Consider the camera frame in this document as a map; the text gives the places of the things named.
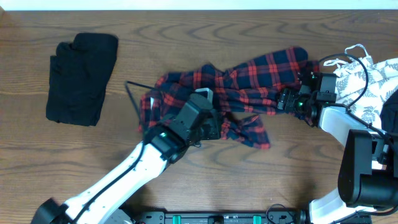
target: red and navy plaid cloth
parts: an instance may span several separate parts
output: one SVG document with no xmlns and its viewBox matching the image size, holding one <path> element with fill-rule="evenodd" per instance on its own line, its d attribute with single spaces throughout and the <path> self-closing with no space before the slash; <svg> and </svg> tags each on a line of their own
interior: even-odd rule
<svg viewBox="0 0 398 224">
<path fill-rule="evenodd" d="M 155 84 L 161 91 L 151 90 L 142 96 L 140 127 L 150 128 L 166 114 L 177 115 L 191 93 L 210 88 L 214 93 L 213 106 L 224 116 L 221 138 L 268 149 L 269 140 L 258 115 L 236 121 L 230 119 L 230 113 L 285 113 L 277 109 L 277 94 L 286 87 L 299 89 L 298 74 L 311 71 L 319 71 L 317 62 L 308 61 L 303 48 L 291 47 L 254 58 L 225 72 L 211 64 L 191 72 L 170 72 Z"/>
</svg>

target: white wall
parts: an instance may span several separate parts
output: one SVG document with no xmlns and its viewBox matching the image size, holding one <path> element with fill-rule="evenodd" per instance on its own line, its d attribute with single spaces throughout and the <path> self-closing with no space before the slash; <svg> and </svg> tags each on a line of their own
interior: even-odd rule
<svg viewBox="0 0 398 224">
<path fill-rule="evenodd" d="M 398 0 L 0 0 L 15 10 L 398 9 Z"/>
</svg>

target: white patterned cloth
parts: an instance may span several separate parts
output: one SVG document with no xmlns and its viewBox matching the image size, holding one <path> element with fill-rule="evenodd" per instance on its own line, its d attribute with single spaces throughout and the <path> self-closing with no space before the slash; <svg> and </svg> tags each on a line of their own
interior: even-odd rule
<svg viewBox="0 0 398 224">
<path fill-rule="evenodd" d="M 365 47 L 361 44 L 348 47 L 364 49 L 366 56 L 359 58 L 365 65 L 369 74 L 369 83 L 366 93 L 353 106 L 352 112 L 363 121 L 372 123 L 375 128 L 381 129 L 380 112 L 383 104 L 398 89 L 398 58 L 389 59 L 384 62 L 374 64 L 372 57 L 368 54 Z M 348 105 L 354 101 L 365 87 L 365 72 L 359 62 L 347 63 L 339 60 L 326 61 L 324 66 L 336 65 L 334 73 L 338 76 L 336 81 L 337 103 Z"/>
</svg>

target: wood grain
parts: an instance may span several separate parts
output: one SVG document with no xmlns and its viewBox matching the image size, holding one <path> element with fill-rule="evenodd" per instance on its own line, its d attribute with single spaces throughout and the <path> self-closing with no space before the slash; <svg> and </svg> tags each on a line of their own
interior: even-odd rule
<svg viewBox="0 0 398 224">
<path fill-rule="evenodd" d="M 361 43 L 375 61 L 385 60 L 398 55 L 397 16 L 397 11 L 8 12 L 0 23 L 0 223 L 29 223 L 44 200 L 62 202 L 80 193 L 130 153 L 142 136 L 123 81 L 153 85 L 164 72 L 206 62 L 223 70 L 291 45 L 316 59 Z M 59 42 L 79 32 L 120 39 L 96 127 L 45 118 L 49 57 Z M 262 119 L 270 150 L 204 142 L 129 203 L 170 211 L 303 207 L 337 186 L 343 147 L 333 137 L 288 115 Z"/>
</svg>

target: dark cloth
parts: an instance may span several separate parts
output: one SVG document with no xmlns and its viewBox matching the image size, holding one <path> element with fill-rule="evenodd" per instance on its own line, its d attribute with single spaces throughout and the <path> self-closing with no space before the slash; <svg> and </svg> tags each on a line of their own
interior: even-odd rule
<svg viewBox="0 0 398 224">
<path fill-rule="evenodd" d="M 284 113 L 277 109 L 277 94 L 286 87 L 299 89 L 298 73 L 317 72 L 318 69 L 316 62 L 308 61 L 304 49 L 291 47 L 252 59 L 225 72 L 209 64 L 191 72 L 167 73 L 155 84 L 160 91 L 151 90 L 141 98 L 141 129 L 154 126 L 166 114 L 178 114 L 194 90 L 210 88 L 214 92 L 214 108 L 222 111 L 223 115 L 221 138 L 268 149 L 269 140 L 258 115 L 236 121 L 229 119 L 229 113 Z"/>
<path fill-rule="evenodd" d="M 57 55 L 50 58 L 46 117 L 58 123 L 95 126 L 117 49 L 118 38 L 109 34 L 77 34 L 73 43 L 60 43 Z"/>
<path fill-rule="evenodd" d="M 398 90 L 384 103 L 380 118 L 383 130 L 398 133 Z"/>
</svg>

